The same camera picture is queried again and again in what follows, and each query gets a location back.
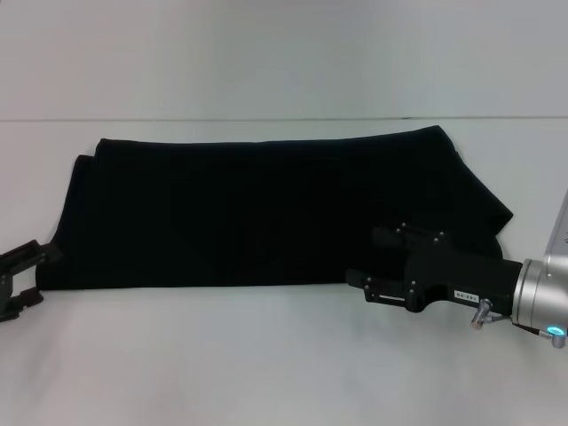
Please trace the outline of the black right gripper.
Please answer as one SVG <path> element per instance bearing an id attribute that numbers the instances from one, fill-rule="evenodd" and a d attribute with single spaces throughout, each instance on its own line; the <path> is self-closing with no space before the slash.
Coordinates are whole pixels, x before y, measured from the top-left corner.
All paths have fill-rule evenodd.
<path id="1" fill-rule="evenodd" d="M 487 299 L 493 312 L 512 312 L 522 269 L 519 262 L 444 248 L 444 232 L 408 223 L 375 227 L 371 238 L 379 249 L 410 253 L 404 267 L 404 289 L 401 281 L 381 279 L 361 270 L 346 271 L 347 284 L 362 289 L 368 303 L 405 307 L 417 313 L 435 302 L 475 307 Z"/>

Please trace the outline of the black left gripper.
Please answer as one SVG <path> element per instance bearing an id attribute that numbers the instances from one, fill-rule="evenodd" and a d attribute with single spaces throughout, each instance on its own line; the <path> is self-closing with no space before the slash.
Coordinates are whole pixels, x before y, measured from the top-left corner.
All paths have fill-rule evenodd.
<path id="1" fill-rule="evenodd" d="M 57 262 L 59 259 L 60 251 L 54 243 L 40 244 L 36 240 L 1 255 L 2 322 L 17 319 L 24 309 L 44 300 L 37 288 L 29 288 L 14 296 L 13 277 L 32 266 Z"/>

